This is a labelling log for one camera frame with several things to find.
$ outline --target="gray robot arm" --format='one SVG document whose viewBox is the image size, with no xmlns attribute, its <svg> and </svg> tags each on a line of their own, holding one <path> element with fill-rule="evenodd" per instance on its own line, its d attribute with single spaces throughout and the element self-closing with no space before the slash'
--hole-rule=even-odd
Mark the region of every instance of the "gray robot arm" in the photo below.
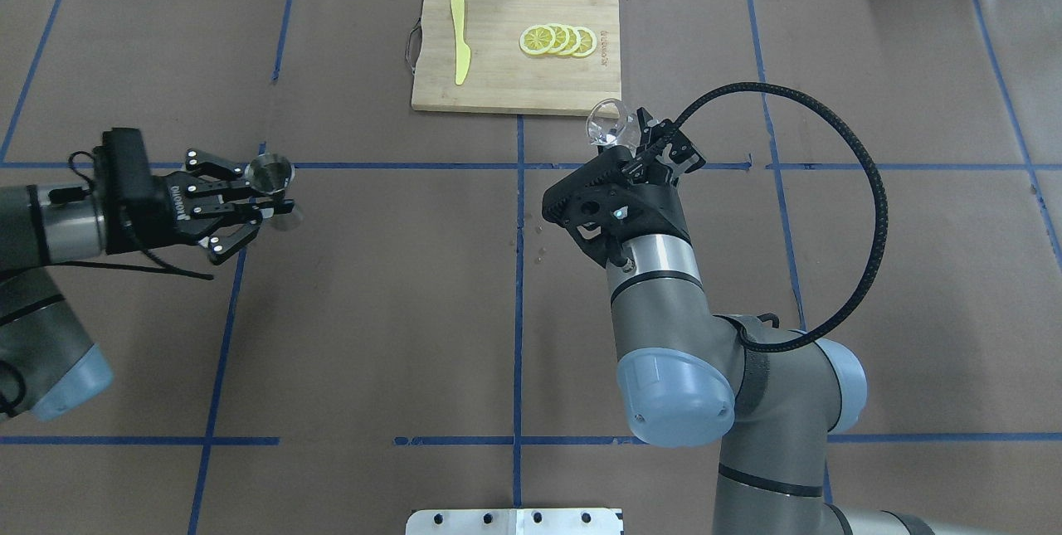
<svg viewBox="0 0 1062 535">
<path fill-rule="evenodd" d="M 44 268 L 139 251 L 159 268 L 136 270 L 209 279 L 150 248 L 199 246 L 217 265 L 246 246 L 262 221 L 294 207 L 284 199 L 292 166 L 275 154 L 235 165 L 189 150 L 184 171 L 152 176 L 140 131 L 117 127 L 88 156 L 95 178 L 79 173 L 84 183 L 0 188 L 0 421 L 25 411 L 57 417 L 113 379 Z M 254 195 L 260 200 L 241 202 Z M 227 226 L 237 228 L 218 234 Z"/>
<path fill-rule="evenodd" d="M 863 279 L 841 311 L 809 333 L 769 327 L 767 315 L 713 315 L 690 246 L 678 183 L 704 161 L 679 127 L 706 101 L 741 90 L 808 104 L 845 138 L 871 180 L 877 213 Z M 852 131 L 812 98 L 766 84 L 714 89 L 673 123 L 640 108 L 635 139 L 622 136 L 634 116 L 621 104 L 604 122 L 596 115 L 587 127 L 598 157 L 546 191 L 543 218 L 605 268 L 631 431 L 662 447 L 722 439 L 714 535 L 989 535 L 824 503 L 827 433 L 856 422 L 867 380 L 855 355 L 822 336 L 870 289 L 887 232 L 880 176 Z M 614 119 L 613 127 L 601 126 Z"/>
</svg>

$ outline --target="wooden cutting board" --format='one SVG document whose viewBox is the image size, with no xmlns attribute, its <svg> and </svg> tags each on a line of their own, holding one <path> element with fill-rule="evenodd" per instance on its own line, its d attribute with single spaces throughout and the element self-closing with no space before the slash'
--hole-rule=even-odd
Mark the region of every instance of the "wooden cutting board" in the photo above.
<svg viewBox="0 0 1062 535">
<path fill-rule="evenodd" d="M 520 33 L 531 24 L 581 24 L 598 36 L 586 58 L 527 55 Z M 465 0 L 472 64 L 456 85 L 450 0 L 424 0 L 413 108 L 506 115 L 586 116 L 599 101 L 621 98 L 619 0 Z"/>
</svg>

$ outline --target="white bracket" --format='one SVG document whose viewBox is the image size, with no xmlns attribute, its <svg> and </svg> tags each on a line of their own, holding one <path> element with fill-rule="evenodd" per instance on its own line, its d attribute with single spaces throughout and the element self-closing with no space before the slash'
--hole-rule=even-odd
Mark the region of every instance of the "white bracket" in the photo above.
<svg viewBox="0 0 1062 535">
<path fill-rule="evenodd" d="M 406 535 L 623 535 L 618 508 L 417 511 Z"/>
</svg>

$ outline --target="brown table surface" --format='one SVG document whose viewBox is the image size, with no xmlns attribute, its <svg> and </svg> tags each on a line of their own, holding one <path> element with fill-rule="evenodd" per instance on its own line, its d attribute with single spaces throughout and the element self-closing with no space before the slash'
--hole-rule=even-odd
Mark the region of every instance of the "brown table surface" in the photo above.
<svg viewBox="0 0 1062 535">
<path fill-rule="evenodd" d="M 1057 533 L 1060 1 L 620 2 L 630 104 L 673 118 L 766 79 L 881 166 L 888 254 L 832 335 L 871 395 L 829 446 L 837 503 Z M 0 426 L 0 533 L 401 533 L 412 510 L 514 504 L 709 530 L 717 447 L 624 444 L 604 276 L 539 214 L 592 155 L 582 121 L 412 111 L 419 8 L 0 0 L 0 184 L 68 180 L 69 152 L 134 126 L 159 173 L 266 142 L 306 213 L 213 282 L 53 271 L 116 380 Z M 712 161 L 681 191 L 714 311 L 825 320 L 870 243 L 843 143 L 756 96 L 684 131 Z"/>
</svg>

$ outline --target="lemon slice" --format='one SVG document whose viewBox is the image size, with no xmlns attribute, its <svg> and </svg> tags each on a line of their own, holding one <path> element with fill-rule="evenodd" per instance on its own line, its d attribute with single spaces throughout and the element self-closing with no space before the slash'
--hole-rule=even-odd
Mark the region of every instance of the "lemon slice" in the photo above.
<svg viewBox="0 0 1062 535">
<path fill-rule="evenodd" d="M 520 50 L 528 55 L 543 55 L 553 48 L 556 32 L 549 24 L 532 24 L 520 33 Z"/>
<path fill-rule="evenodd" d="M 571 52 L 572 58 L 586 58 L 597 50 L 597 33 L 587 28 L 572 28 L 579 33 L 579 48 Z"/>
<path fill-rule="evenodd" d="M 561 24 L 561 22 L 550 22 L 549 28 L 553 30 L 553 47 L 549 48 L 550 54 L 556 54 L 556 52 L 565 50 L 568 45 L 571 44 L 571 33 L 568 32 L 567 28 L 569 24 Z"/>
<path fill-rule="evenodd" d="M 575 51 L 579 50 L 579 44 L 581 42 L 580 33 L 577 32 L 571 24 L 564 25 L 565 32 L 571 36 L 571 42 L 568 44 L 568 48 L 564 48 L 562 51 L 555 52 L 558 55 L 572 55 Z"/>
</svg>

